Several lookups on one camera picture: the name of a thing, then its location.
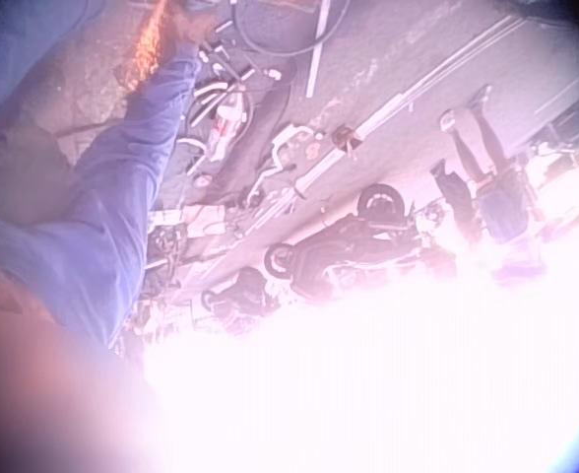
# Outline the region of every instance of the asphalt road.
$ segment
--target asphalt road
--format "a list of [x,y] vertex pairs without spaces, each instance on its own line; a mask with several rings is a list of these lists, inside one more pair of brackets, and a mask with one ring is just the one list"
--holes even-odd
[[[404,94],[459,49],[502,22],[491,3],[479,0],[370,0],[354,2],[340,32],[325,47],[316,97],[304,95],[306,74],[294,85],[287,121],[309,124],[331,133],[338,126],[360,126],[388,100]],[[301,61],[304,68],[308,58]],[[195,241],[190,252],[227,256],[210,263],[182,268],[183,286],[175,301],[229,278],[245,265],[259,265],[266,247],[291,238],[310,223],[318,223],[320,210],[344,208],[364,186],[387,181],[410,202],[419,204],[438,196],[427,171],[437,160],[460,169],[449,140],[437,128],[442,111],[466,103],[483,84],[494,86],[488,106],[507,151],[512,152],[548,121],[579,99],[579,40],[575,32],[535,24],[517,25],[477,54],[465,57],[441,80],[416,97],[374,133],[356,151],[356,159],[343,159],[306,192],[288,212],[283,207],[256,230],[262,215],[275,207],[292,182],[305,175],[318,160],[309,161],[305,146],[296,140],[284,161],[297,165],[285,180],[270,181],[270,199],[256,215],[238,217],[248,236],[234,235]],[[459,114],[465,139],[484,157],[477,130],[466,113]],[[322,159],[332,145],[319,149]]]

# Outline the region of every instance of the motorcycle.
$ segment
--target motorcycle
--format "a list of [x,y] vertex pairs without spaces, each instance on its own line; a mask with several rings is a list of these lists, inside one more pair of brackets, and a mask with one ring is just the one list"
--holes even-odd
[[[356,214],[296,245],[271,246],[264,257],[265,268],[275,278],[290,281],[295,293],[312,302],[327,301],[337,289],[355,287],[386,266],[406,272],[423,263],[455,271],[455,256],[418,231],[416,215],[414,203],[406,214],[405,201],[396,189],[371,185],[361,192]],[[428,212],[428,218],[441,215],[435,206]]]
[[267,280],[260,271],[246,267],[239,271],[234,284],[219,293],[204,291],[202,307],[220,322],[225,331],[243,335],[262,318],[279,308],[279,302],[266,291]]

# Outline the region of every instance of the scooter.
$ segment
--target scooter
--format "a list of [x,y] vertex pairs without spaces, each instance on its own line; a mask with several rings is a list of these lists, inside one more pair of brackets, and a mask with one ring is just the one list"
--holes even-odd
[[260,271],[246,267],[236,281],[220,293],[204,291],[202,307],[233,335],[242,335],[261,318],[279,309],[279,302],[266,291],[267,280]]
[[438,246],[423,246],[426,238],[418,231],[416,212],[413,204],[406,214],[405,201],[393,187],[371,185],[361,192],[356,214],[296,245],[270,247],[264,258],[266,270],[290,281],[292,290],[303,298],[321,302],[332,298],[343,280],[356,284],[369,272],[398,261],[405,271],[435,260]]

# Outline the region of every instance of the hand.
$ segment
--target hand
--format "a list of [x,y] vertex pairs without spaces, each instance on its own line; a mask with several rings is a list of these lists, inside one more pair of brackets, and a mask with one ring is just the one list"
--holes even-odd
[[172,20],[177,38],[189,40],[194,44],[204,42],[218,25],[216,9],[192,13],[175,7],[172,11]]

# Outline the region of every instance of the bright light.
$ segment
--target bright light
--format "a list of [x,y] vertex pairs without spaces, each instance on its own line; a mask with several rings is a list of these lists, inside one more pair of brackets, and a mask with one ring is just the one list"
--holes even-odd
[[510,291],[413,279],[148,356],[175,471],[545,472],[579,432],[579,232]]

